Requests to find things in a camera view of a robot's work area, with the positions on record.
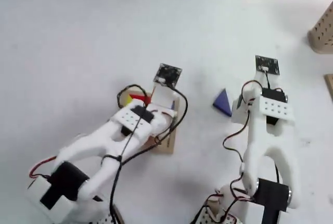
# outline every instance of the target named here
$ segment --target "white table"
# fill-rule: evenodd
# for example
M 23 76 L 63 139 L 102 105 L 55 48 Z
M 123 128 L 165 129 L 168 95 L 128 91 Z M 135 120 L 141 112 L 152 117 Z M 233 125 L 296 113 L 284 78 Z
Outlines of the white table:
M 240 126 L 211 104 L 222 88 L 237 94 L 253 78 L 256 54 L 279 59 L 280 85 L 297 118 L 299 138 L 290 140 L 303 183 L 297 223 L 331 222 L 333 103 L 323 74 L 333 73 L 333 56 L 315 54 L 306 39 L 330 2 L 0 0 L 2 222 L 48 223 L 24 198 L 28 170 L 103 124 L 125 85 L 149 90 L 167 63 L 183 68 L 177 88 L 190 103 L 175 153 L 126 165 L 115 202 L 129 224 L 189 223 L 215 187 L 238 176 L 238 157 L 221 142 Z M 243 152 L 247 133 L 232 143 Z M 78 166 L 92 175 L 98 164 Z M 273 163 L 261 173 L 274 180 Z

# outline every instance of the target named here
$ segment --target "robotic arm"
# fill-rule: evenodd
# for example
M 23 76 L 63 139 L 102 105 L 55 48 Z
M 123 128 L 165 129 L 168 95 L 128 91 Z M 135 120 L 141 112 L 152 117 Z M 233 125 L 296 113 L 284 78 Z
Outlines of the robotic arm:
M 38 176 L 28 188 L 28 199 L 53 223 L 91 222 L 105 216 L 108 200 L 99 195 L 118 171 L 120 160 L 129 158 L 150 136 L 166 131 L 176 112 L 170 109 L 175 99 L 175 83 L 181 70 L 167 66 L 157 74 L 151 103 L 133 99 L 93 133 L 60 150 L 50 177 Z M 177 70 L 176 81 L 170 70 Z M 72 163 L 87 157 L 102 158 L 101 168 L 89 178 Z
M 270 66 L 261 66 L 255 80 L 264 84 Z M 271 76 L 277 87 L 276 75 Z M 237 197 L 251 197 L 251 201 L 237 202 L 230 213 L 242 223 L 292 223 L 288 221 L 287 207 L 300 205 L 299 169 L 294 155 L 294 116 L 288 97 L 281 89 L 261 88 L 256 83 L 243 91 L 233 102 L 232 121 L 244 124 L 248 118 L 248 146 L 241 164 L 240 174 L 246 194 L 233 192 Z M 258 178 L 263 156 L 270 157 L 281 174 L 283 183 Z M 228 184 L 221 188 L 223 194 L 220 214 L 234 200 Z

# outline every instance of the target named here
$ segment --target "wire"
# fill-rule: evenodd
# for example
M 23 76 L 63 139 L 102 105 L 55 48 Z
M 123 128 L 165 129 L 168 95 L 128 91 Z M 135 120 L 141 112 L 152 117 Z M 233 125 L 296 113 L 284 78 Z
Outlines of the wire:
M 145 95 L 145 102 L 146 102 L 148 96 L 147 96 L 146 91 L 145 91 L 144 89 L 142 89 L 142 90 L 143 90 L 143 94 Z M 112 190 L 111 190 L 111 194 L 110 194 L 110 205 L 109 205 L 109 210 L 110 210 L 110 214 L 111 214 L 111 218 L 112 218 L 113 223 L 116 223 L 116 217 L 115 217 L 115 216 L 117 215 L 115 209 L 113 208 L 113 198 L 114 198 L 114 193 L 115 193 L 115 191 L 116 191 L 116 186 L 117 186 L 117 183 L 118 183 L 118 179 L 119 179 L 120 171 L 121 171 L 122 166 L 123 166 L 122 157 L 123 157 L 123 154 L 124 154 L 124 152 L 125 152 L 125 150 L 126 150 L 128 144 L 129 144 L 130 140 L 132 139 L 132 137 L 133 137 L 133 135 L 134 135 L 135 130 L 137 129 L 137 127 L 138 127 L 138 125 L 139 125 L 139 123 L 140 123 L 140 121 L 141 121 L 141 119 L 142 119 L 142 117 L 143 117 L 143 115 L 144 115 L 144 113 L 145 113 L 145 110 L 143 110 L 143 111 L 141 112 L 141 114 L 140 114 L 140 116 L 139 116 L 139 120 L 137 121 L 137 123 L 136 123 L 136 125 L 135 125 L 133 131 L 131 132 L 131 135 L 130 135 L 129 139 L 128 139 L 127 142 L 126 142 L 125 147 L 124 147 L 123 151 L 121 152 L 121 155 L 118 156 L 118 157 L 116 158 L 116 160 L 119 161 L 119 167 L 118 167 L 118 170 L 117 170 L 116 176 L 115 176 L 114 181 L 113 181 Z
M 134 154 L 134 155 L 132 155 L 131 157 L 129 157 L 129 158 L 127 158 L 124 162 L 123 162 L 123 165 L 125 165 L 126 163 L 128 163 L 129 161 L 131 161 L 132 159 L 134 159 L 135 157 L 137 157 L 137 156 L 139 156 L 139 155 L 141 155 L 141 154 L 144 154 L 144 153 L 146 153 L 146 152 L 148 152 L 148 151 L 150 151 L 150 150 L 152 150 L 153 148 L 155 148 L 155 147 L 157 147 L 158 145 L 160 145 L 161 144 L 161 142 L 165 139 L 165 138 L 167 138 L 178 126 L 179 126 L 179 124 L 181 124 L 181 122 L 183 121 L 183 119 L 184 119 L 184 117 L 185 117 L 185 115 L 186 115 L 186 113 L 187 113 L 187 110 L 188 110 L 188 101 L 187 101 L 187 98 L 186 98 L 186 96 L 183 94 L 183 93 L 181 93 L 179 90 L 177 90 L 176 88 L 173 88 L 173 87 L 171 87 L 171 86 L 168 86 L 171 90 L 173 90 L 174 92 L 176 92 L 177 94 L 179 94 L 184 100 L 185 100 L 185 110 L 184 110 L 184 113 L 183 113 L 183 115 L 182 115 L 182 117 L 180 118 L 180 120 L 175 124 L 175 125 L 173 125 L 170 129 L 169 129 L 169 132 L 167 133 L 167 134 L 165 134 L 162 138 L 159 138 L 159 136 L 157 135 L 155 138 L 156 138 L 156 140 L 158 140 L 158 142 L 155 142 L 155 144 L 154 145 L 152 145 L 152 146 L 149 146 L 149 147 L 147 147 L 147 148 L 145 148 L 145 149 L 143 149 L 143 150 L 141 150 L 141 151 L 139 151 L 139 152 L 137 152 L 136 154 Z
M 207 203 L 208 203 L 208 200 L 209 200 L 209 198 L 210 197 L 214 197 L 214 196 L 216 196 L 216 197 L 223 197 L 223 194 L 211 194 L 211 195 L 209 195 L 208 197 L 207 197 L 207 199 L 204 201 L 204 204 L 202 205 L 202 207 L 199 209 L 199 211 L 196 213 L 196 215 L 194 216 L 194 219 L 191 221 L 191 223 L 190 224 L 195 224 L 196 223 L 196 221 L 198 220 L 198 218 L 199 218 L 199 216 L 200 216 L 200 213 L 201 213 L 201 211 L 204 209 L 204 208 L 210 208 L 210 206 L 209 205 L 207 205 Z
M 266 80 L 267 80 L 267 88 L 270 90 L 271 89 L 271 85 L 270 85 L 270 81 L 268 79 L 268 73 L 267 73 L 267 71 L 265 71 L 265 75 L 266 75 Z
M 124 106 L 121 105 L 121 103 L 120 103 L 120 97 L 121 97 L 121 95 L 122 95 L 126 90 L 128 90 L 128 89 L 130 89 L 130 88 L 134 88 L 134 87 L 139 88 L 139 89 L 142 91 L 143 95 L 145 96 L 144 104 L 145 104 L 145 106 L 148 106 L 149 102 L 148 102 L 148 95 L 147 95 L 147 92 L 146 92 L 146 91 L 145 91 L 140 85 L 137 85 L 137 84 L 131 84 L 131 85 L 128 85 L 128 86 L 126 86 L 125 88 L 123 88 L 123 89 L 117 94 L 117 104 L 118 104 L 118 107 L 119 107 L 119 108 L 123 108 L 123 107 L 124 107 Z
M 277 182 L 277 183 L 280 183 L 279 170 L 277 169 L 276 164 L 275 164 L 275 172 L 276 172 L 276 182 Z
M 261 90 L 263 89 L 261 83 L 258 82 L 257 80 L 250 80 L 250 81 L 247 81 L 246 83 L 244 83 L 243 87 L 241 88 L 241 97 L 242 97 L 243 102 L 244 102 L 245 104 L 248 104 L 248 103 L 245 102 L 244 95 L 243 95 L 243 90 L 244 90 L 244 87 L 245 87 L 247 84 L 251 83 L 251 82 L 255 82 L 255 83 L 257 83 L 257 84 L 260 86 Z
M 49 161 L 52 161 L 52 160 L 55 160 L 57 158 L 57 156 L 53 156 L 53 157 L 50 157 L 48 159 L 45 159 L 41 162 L 39 162 L 38 164 L 36 164 L 31 170 L 30 170 L 30 173 L 29 173 L 29 177 L 32 178 L 32 179 L 36 179 L 38 176 L 42 176 L 44 178 L 48 178 L 49 176 L 47 175 L 43 175 L 41 173 L 35 173 L 34 172 L 37 170 L 37 168 L 39 168 L 41 165 L 45 164 L 45 163 L 48 163 Z
M 274 90 L 280 90 L 282 93 L 285 93 L 281 88 L 275 88 Z
M 250 202 L 252 200 L 250 199 L 247 199 L 247 198 L 244 198 L 242 196 L 239 196 L 237 198 L 234 199 L 234 201 L 228 206 L 227 210 L 224 212 L 224 215 L 222 216 L 221 220 L 219 221 L 219 223 L 223 223 L 225 221 L 225 219 L 227 218 L 229 212 L 230 212 L 230 209 L 232 208 L 232 206 L 238 202 L 238 201 L 241 201 L 241 202 Z
M 244 126 L 243 126 L 240 130 L 238 130 L 237 132 L 235 132 L 235 133 L 233 133 L 233 134 L 231 134 L 231 135 L 228 135 L 228 136 L 223 140 L 223 143 L 222 143 L 223 147 L 224 147 L 226 150 L 230 150 L 230 151 L 234 151 L 234 152 L 236 152 L 236 153 L 238 154 L 239 159 L 240 159 L 240 161 L 241 161 L 242 163 L 243 163 L 243 158 L 242 158 L 240 152 L 239 152 L 237 149 L 235 149 L 235 148 L 231 148 L 231 147 L 227 147 L 227 146 L 225 146 L 225 142 L 226 142 L 228 139 L 230 139 L 231 137 L 234 137 L 234 136 L 236 136 L 236 135 L 242 133 L 242 132 L 244 131 L 244 129 L 246 128 L 246 126 L 247 126 L 247 124 L 248 124 L 248 122 L 249 122 L 249 119 L 250 119 L 250 111 L 248 111 L 248 117 L 247 117 L 247 119 L 246 119 L 246 122 L 245 122 Z

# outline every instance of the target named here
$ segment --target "blue triangular block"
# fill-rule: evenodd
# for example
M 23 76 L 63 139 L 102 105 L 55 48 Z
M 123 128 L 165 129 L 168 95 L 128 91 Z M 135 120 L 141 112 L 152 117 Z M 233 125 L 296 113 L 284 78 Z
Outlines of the blue triangular block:
M 231 117 L 231 109 L 229 105 L 227 91 L 224 89 L 215 99 L 213 106 Z

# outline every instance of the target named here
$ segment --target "circuit board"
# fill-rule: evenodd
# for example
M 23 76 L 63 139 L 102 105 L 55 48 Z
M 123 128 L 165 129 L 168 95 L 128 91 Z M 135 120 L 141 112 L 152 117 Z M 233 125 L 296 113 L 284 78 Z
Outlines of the circuit board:
M 255 56 L 255 66 L 257 71 L 267 71 L 268 74 L 280 75 L 279 63 L 277 59 L 264 56 Z
M 182 69 L 173 67 L 167 64 L 161 64 L 157 74 L 154 78 L 154 82 L 158 82 L 162 85 L 176 86 L 179 77 L 181 76 Z

